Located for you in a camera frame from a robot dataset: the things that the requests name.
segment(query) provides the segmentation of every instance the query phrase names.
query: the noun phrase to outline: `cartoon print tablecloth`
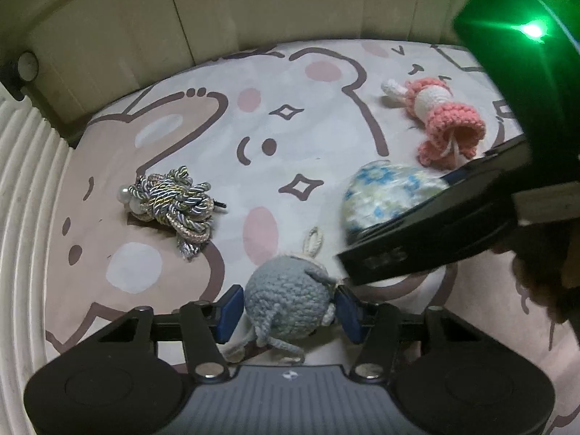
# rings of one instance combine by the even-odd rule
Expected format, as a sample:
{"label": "cartoon print tablecloth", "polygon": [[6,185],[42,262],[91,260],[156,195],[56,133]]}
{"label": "cartoon print tablecloth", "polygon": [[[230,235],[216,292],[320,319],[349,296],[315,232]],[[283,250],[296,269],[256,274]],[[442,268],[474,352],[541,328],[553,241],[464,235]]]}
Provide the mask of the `cartoon print tablecloth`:
{"label": "cartoon print tablecloth", "polygon": [[[293,43],[234,54],[129,95],[98,113],[72,155],[50,240],[46,340],[50,357],[138,305],[171,312],[212,301],[244,285],[276,253],[300,250],[314,225],[325,235],[318,256],[337,277],[344,248],[340,202],[350,178],[370,161],[418,165],[422,129],[388,106],[381,82],[432,76],[487,124],[479,153],[520,133],[509,107],[474,58],[460,47],[341,40]],[[136,174],[186,165],[194,181],[228,204],[212,242],[187,263],[175,237],[127,218],[115,199]],[[360,288],[366,299],[421,312],[446,305],[540,365],[558,401],[547,429],[580,431],[580,352],[569,328],[550,324],[509,272],[510,256],[484,253],[459,264]],[[233,340],[245,333],[238,326]],[[357,354],[339,326],[302,344],[306,364],[341,363]],[[248,348],[254,363],[272,350]],[[183,368],[179,343],[159,355]]]}

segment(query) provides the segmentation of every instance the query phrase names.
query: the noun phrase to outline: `pearl bead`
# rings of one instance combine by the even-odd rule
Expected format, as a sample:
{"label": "pearl bead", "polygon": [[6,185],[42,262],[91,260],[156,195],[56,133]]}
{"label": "pearl bead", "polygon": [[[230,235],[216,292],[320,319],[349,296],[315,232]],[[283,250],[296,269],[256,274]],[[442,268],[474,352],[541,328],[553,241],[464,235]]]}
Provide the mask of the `pearl bead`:
{"label": "pearl bead", "polygon": [[129,201],[133,195],[129,193],[129,187],[127,185],[122,185],[117,191],[117,201],[123,204],[129,204]]}
{"label": "pearl bead", "polygon": [[129,201],[129,207],[134,214],[143,214],[143,209],[141,209],[141,201],[139,201],[139,198],[133,196]]}

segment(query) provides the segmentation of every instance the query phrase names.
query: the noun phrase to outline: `white logo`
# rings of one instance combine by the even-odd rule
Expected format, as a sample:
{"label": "white logo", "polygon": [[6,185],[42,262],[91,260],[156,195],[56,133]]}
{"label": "white logo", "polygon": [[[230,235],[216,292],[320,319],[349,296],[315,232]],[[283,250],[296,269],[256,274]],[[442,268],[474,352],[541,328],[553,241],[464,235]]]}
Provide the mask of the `white logo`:
{"label": "white logo", "polygon": [[282,373],[282,376],[288,379],[288,381],[294,381],[300,375],[296,373],[296,371],[294,371],[293,369],[289,369],[288,371]]}

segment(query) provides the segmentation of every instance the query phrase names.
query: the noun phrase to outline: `white oval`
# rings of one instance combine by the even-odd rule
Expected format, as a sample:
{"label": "white oval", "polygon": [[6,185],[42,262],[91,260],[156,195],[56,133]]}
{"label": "white oval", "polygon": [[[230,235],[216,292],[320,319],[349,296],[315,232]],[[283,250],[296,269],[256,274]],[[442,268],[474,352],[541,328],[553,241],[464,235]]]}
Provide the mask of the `white oval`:
{"label": "white oval", "polygon": [[150,245],[128,242],[111,257],[106,278],[113,286],[135,295],[149,289],[161,276],[161,254]]}
{"label": "white oval", "polygon": [[147,126],[143,127],[135,136],[135,147],[143,147],[152,144],[167,134],[175,131],[183,123],[181,114],[170,114],[160,117]]}

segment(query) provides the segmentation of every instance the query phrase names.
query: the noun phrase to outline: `green light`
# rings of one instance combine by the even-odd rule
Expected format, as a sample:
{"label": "green light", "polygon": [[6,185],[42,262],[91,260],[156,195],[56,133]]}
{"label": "green light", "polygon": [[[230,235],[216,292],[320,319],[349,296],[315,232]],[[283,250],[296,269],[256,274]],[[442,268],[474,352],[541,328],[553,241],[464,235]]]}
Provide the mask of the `green light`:
{"label": "green light", "polygon": [[546,23],[542,20],[530,21],[521,26],[512,26],[512,29],[517,29],[524,33],[529,39],[536,42],[543,42],[542,38],[547,34]]}

